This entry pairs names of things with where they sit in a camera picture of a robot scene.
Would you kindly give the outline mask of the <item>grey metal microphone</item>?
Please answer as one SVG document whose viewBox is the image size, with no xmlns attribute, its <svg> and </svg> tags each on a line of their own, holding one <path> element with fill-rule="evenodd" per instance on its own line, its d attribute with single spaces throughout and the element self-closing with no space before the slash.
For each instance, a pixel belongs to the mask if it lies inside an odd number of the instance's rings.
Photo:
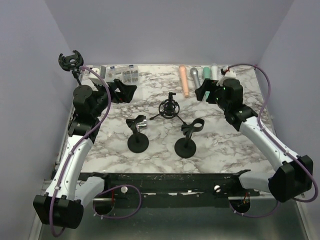
<svg viewBox="0 0 320 240">
<path fill-rule="evenodd" d="M 200 87 L 201 87 L 201 83 L 200 83 L 199 72 L 198 72 L 197 68 L 192 67 L 192 68 L 190 69 L 190 76 L 191 76 L 192 79 L 193 79 L 195 89 L 200 88 Z"/>
</svg>

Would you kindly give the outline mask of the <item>black tripod shock mount stand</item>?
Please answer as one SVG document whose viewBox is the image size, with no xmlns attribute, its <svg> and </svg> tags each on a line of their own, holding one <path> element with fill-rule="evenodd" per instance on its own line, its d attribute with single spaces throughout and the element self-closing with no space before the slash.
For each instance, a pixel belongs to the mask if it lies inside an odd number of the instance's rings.
<svg viewBox="0 0 320 240">
<path fill-rule="evenodd" d="M 158 114 L 150 117 L 149 120 L 154 120 L 156 117 L 161 116 L 165 119 L 173 119 L 177 117 L 183 124 L 186 124 L 185 121 L 183 121 L 179 117 L 179 112 L 180 112 L 180 105 L 178 104 L 177 101 L 174 100 L 174 96 L 176 93 L 174 92 L 169 92 L 168 93 L 168 98 L 163 100 L 159 106 L 158 106 Z"/>
</svg>

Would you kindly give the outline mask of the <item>white microphone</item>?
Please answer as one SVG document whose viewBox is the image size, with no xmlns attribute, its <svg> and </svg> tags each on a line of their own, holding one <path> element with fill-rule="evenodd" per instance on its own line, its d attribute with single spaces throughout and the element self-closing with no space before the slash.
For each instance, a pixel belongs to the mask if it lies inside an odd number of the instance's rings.
<svg viewBox="0 0 320 240">
<path fill-rule="evenodd" d="M 216 80 L 216 81 L 217 81 L 218 78 L 219 78 L 219 75 L 218 75 L 218 70 L 219 70 L 219 68 L 218 68 L 218 66 L 217 66 L 216 64 L 213 64 L 213 65 L 211 66 L 210 70 L 211 70 L 212 80 Z"/>
</svg>

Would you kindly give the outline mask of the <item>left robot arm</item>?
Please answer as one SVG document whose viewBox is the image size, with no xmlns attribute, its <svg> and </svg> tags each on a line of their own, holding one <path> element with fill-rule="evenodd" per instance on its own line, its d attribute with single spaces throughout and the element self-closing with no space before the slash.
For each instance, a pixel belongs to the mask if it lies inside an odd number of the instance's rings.
<svg viewBox="0 0 320 240">
<path fill-rule="evenodd" d="M 55 227 L 76 229 L 85 207 L 95 197 L 107 197 L 117 189 L 111 187 L 107 176 L 100 173 L 92 173 L 82 185 L 78 184 L 85 158 L 112 104 L 110 86 L 100 79 L 96 88 L 80 85 L 73 91 L 74 115 L 68 127 L 61 162 L 44 194 L 36 195 L 33 200 L 41 223 L 49 225 L 55 237 L 59 236 Z"/>
</svg>

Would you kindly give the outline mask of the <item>teal microphone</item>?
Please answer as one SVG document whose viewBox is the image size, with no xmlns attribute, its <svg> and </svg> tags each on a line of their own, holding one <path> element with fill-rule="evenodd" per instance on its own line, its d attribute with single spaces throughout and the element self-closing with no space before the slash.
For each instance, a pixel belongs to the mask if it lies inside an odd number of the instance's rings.
<svg viewBox="0 0 320 240">
<path fill-rule="evenodd" d="M 208 67 L 208 66 L 205 66 L 203 69 L 202 69 L 202 79 L 205 80 L 205 79 L 211 79 L 211 69 Z M 204 94 L 204 98 L 205 100 L 208 98 L 210 92 L 209 91 L 206 91 L 205 94 Z"/>
</svg>

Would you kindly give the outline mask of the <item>beige microphone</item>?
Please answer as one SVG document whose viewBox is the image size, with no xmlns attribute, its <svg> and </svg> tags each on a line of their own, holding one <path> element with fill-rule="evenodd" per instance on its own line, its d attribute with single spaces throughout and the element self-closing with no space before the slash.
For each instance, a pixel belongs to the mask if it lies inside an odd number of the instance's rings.
<svg viewBox="0 0 320 240">
<path fill-rule="evenodd" d="M 185 98 L 188 98 L 190 96 L 189 93 L 189 86 L 188 86 L 188 80 L 187 80 L 187 69 L 184 65 L 179 66 L 179 75 L 182 83 L 182 90 Z"/>
</svg>

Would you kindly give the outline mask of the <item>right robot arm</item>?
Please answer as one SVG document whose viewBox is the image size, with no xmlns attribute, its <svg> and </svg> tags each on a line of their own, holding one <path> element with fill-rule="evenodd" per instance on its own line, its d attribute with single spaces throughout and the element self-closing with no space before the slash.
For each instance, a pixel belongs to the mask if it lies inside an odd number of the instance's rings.
<svg viewBox="0 0 320 240">
<path fill-rule="evenodd" d="M 262 152 L 275 171 L 273 174 L 239 172 L 238 179 L 230 183 L 234 195 L 241 196 L 248 189 L 255 189 L 271 193 L 284 203 L 312 188 L 312 159 L 286 147 L 258 120 L 258 114 L 243 103 L 243 86 L 239 80 L 229 78 L 218 85 L 218 81 L 207 78 L 195 90 L 197 100 L 201 101 L 206 93 L 209 93 L 206 102 L 218 105 L 226 121 Z"/>
</svg>

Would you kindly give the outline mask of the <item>black white-mic stand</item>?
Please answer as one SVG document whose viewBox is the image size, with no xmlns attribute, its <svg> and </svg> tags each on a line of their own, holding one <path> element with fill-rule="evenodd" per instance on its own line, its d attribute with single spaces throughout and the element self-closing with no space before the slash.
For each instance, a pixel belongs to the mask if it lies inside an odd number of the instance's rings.
<svg viewBox="0 0 320 240">
<path fill-rule="evenodd" d="M 138 131 L 137 123 L 141 122 L 145 115 L 138 115 L 135 119 L 126 119 L 126 124 L 132 131 L 132 135 L 127 140 L 127 146 L 133 153 L 142 153 L 149 147 L 149 139 L 142 132 Z"/>
</svg>

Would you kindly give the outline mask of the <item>black mic stand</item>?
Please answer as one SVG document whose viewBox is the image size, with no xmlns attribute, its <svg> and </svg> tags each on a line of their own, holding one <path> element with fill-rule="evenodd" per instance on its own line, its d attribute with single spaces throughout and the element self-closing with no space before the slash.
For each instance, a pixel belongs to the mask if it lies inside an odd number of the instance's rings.
<svg viewBox="0 0 320 240">
<path fill-rule="evenodd" d="M 183 124 L 181 131 L 184 137 L 178 139 L 174 145 L 175 153 L 184 159 L 191 158 L 197 150 L 195 142 L 192 140 L 193 133 L 197 133 L 203 130 L 205 120 L 202 118 L 196 118 L 190 124 Z"/>
</svg>

